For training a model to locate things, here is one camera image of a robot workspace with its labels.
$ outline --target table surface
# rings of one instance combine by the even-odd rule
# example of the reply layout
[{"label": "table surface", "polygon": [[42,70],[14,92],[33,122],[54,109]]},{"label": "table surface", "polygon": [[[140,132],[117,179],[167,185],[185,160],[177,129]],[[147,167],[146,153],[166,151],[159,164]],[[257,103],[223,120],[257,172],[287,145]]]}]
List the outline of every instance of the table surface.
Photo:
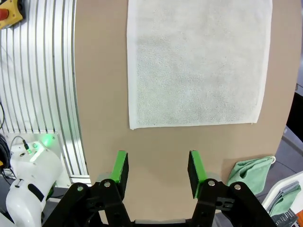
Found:
[{"label": "table surface", "polygon": [[196,200],[188,152],[226,181],[235,162],[273,155],[289,114],[301,53],[301,3],[273,1],[266,90],[256,124],[130,130],[128,123],[127,1],[77,1],[75,75],[81,133],[94,182],[110,172],[118,150],[129,153],[124,203],[131,220],[190,218]]}]

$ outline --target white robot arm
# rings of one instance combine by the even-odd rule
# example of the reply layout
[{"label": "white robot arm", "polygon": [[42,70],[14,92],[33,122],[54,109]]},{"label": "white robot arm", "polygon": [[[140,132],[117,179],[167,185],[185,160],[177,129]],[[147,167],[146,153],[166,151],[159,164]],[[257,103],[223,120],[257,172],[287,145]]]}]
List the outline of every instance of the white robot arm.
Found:
[{"label": "white robot arm", "polygon": [[[6,198],[7,210],[15,225],[41,227],[41,213],[46,197],[62,173],[59,157],[41,143],[32,153],[14,153],[10,160],[16,175]],[[1,226],[5,226],[0,217]]]}]

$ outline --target towel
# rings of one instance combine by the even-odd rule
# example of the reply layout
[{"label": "towel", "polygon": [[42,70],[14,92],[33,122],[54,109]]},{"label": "towel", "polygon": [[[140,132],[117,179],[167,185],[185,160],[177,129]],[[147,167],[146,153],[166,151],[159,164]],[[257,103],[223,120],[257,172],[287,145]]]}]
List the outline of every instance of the towel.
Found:
[{"label": "towel", "polygon": [[229,175],[227,185],[244,182],[256,195],[263,191],[273,156],[237,162]]},{"label": "towel", "polygon": [[255,123],[272,0],[129,0],[131,129]]},{"label": "towel", "polygon": [[292,206],[297,194],[301,191],[299,183],[290,191],[283,193],[279,198],[273,203],[269,215],[272,217],[274,215],[286,213]]},{"label": "towel", "polygon": [[298,185],[299,185],[299,182],[295,181],[295,182],[293,182],[293,183],[291,183],[291,184],[289,184],[289,185],[281,188],[279,190],[278,195],[276,195],[276,197],[271,201],[270,205],[267,208],[267,211],[270,212],[272,210],[274,204],[277,202],[277,200],[279,198],[281,198],[282,196],[284,196],[285,194],[287,194],[289,192],[295,191],[297,189]]}]

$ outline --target green cloth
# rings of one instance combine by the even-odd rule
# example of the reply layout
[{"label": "green cloth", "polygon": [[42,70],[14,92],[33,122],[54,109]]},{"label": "green cloth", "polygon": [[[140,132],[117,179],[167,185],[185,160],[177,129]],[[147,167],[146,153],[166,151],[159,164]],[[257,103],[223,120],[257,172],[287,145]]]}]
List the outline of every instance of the green cloth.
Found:
[{"label": "green cloth", "polygon": [[286,213],[291,205],[293,204],[297,194],[301,191],[300,185],[297,185],[295,190],[281,196],[273,205],[273,208],[269,212],[269,215],[272,217],[274,215]]},{"label": "green cloth", "polygon": [[237,162],[229,175],[227,185],[240,181],[254,194],[262,192],[272,162],[272,156]]}]

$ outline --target bolt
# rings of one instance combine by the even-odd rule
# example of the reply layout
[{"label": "bolt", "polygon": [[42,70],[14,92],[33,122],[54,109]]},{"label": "bolt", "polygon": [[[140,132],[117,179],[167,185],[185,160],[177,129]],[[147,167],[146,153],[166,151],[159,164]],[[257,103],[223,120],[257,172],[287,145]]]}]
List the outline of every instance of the bolt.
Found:
[{"label": "bolt", "polygon": [[208,182],[208,185],[209,185],[209,186],[214,186],[214,185],[215,185],[215,182],[214,182],[214,181],[209,181],[209,182]]},{"label": "bolt", "polygon": [[108,188],[108,187],[110,186],[110,182],[108,182],[108,181],[105,182],[105,183],[104,183],[104,186],[105,186],[106,188]]},{"label": "bolt", "polygon": [[236,184],[236,185],[235,185],[235,189],[236,189],[236,190],[240,190],[240,189],[241,189],[241,186],[238,185],[238,184]]}]

